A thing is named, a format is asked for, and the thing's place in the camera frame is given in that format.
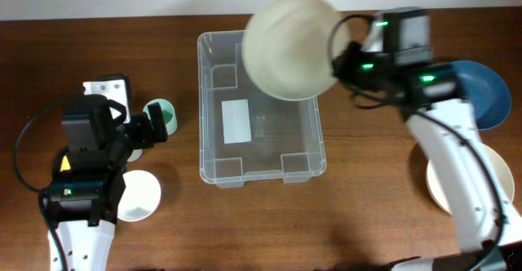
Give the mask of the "grey plastic cup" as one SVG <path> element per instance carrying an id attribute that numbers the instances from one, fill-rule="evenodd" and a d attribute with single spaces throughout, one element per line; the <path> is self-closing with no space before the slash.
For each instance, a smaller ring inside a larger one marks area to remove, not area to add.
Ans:
<path id="1" fill-rule="evenodd" d="M 142 149 L 135 149 L 131 155 L 128 157 L 127 161 L 128 162 L 134 162 L 136 161 L 137 159 L 139 159 L 141 157 L 143 153 L 143 150 Z"/>

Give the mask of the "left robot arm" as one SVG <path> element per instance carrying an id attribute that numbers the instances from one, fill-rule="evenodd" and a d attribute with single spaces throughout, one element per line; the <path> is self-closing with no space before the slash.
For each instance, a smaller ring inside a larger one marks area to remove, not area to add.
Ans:
<path id="1" fill-rule="evenodd" d="M 168 138 L 158 103 L 128 116 L 102 95 L 81 95 L 64 107 L 67 146 L 38 195 L 48 228 L 52 270 L 104 270 L 126 189 L 127 160 Z"/>

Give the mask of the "dark blue plate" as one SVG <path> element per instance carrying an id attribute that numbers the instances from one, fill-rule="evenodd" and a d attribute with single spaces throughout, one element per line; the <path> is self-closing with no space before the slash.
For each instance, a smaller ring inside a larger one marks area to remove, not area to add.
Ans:
<path id="1" fill-rule="evenodd" d="M 470 60 L 457 60 L 453 68 L 473 105 L 479 130 L 503 124 L 511 111 L 511 93 L 501 76 L 490 67 Z"/>

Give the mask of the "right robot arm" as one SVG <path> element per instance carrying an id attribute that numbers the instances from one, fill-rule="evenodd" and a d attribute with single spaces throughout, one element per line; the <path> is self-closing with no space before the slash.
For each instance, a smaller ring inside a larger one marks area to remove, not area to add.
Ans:
<path id="1" fill-rule="evenodd" d="M 484 154 L 474 111 L 452 64 L 434 63 L 430 20 L 418 7 L 365 17 L 364 43 L 349 42 L 327 56 L 333 75 L 374 107 L 394 106 L 438 175 L 449 203 L 456 255 L 420 256 L 389 270 L 518 270 L 521 217 Z"/>

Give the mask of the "cream plate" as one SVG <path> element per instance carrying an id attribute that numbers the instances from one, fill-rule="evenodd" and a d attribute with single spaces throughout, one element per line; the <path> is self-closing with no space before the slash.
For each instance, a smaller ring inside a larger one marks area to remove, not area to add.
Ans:
<path id="1" fill-rule="evenodd" d="M 340 55 L 350 34 L 343 15 L 326 0 L 274 0 L 249 20 L 241 58 L 250 80 L 267 95 L 299 101 L 328 91 L 334 77 L 328 51 Z"/>
<path id="2" fill-rule="evenodd" d="M 509 201 L 513 202 L 515 197 L 515 181 L 509 166 L 495 150 L 491 149 L 486 144 L 484 144 L 483 147 L 484 151 L 486 152 L 486 156 L 493 165 L 495 176 L 500 182 L 503 192 L 505 193 L 506 197 L 509 198 Z M 428 191 L 436 205 L 446 213 L 451 214 L 449 203 L 442 190 L 436 175 L 436 171 L 432 166 L 432 161 L 429 161 L 427 164 L 426 183 Z"/>

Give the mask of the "mint green plastic cup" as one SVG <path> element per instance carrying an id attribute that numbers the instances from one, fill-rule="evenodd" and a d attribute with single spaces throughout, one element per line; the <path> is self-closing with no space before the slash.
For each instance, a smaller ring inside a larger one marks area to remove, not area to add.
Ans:
<path id="1" fill-rule="evenodd" d="M 166 131 L 169 136 L 174 134 L 178 128 L 178 120 L 175 114 L 175 108 L 173 104 L 165 99 L 154 99 L 150 100 L 143 108 L 143 111 L 147 114 L 148 117 L 150 117 L 148 112 L 148 106 L 150 104 L 156 104 L 158 103 L 161 107 L 161 111 L 163 114 L 163 118 L 166 124 Z"/>

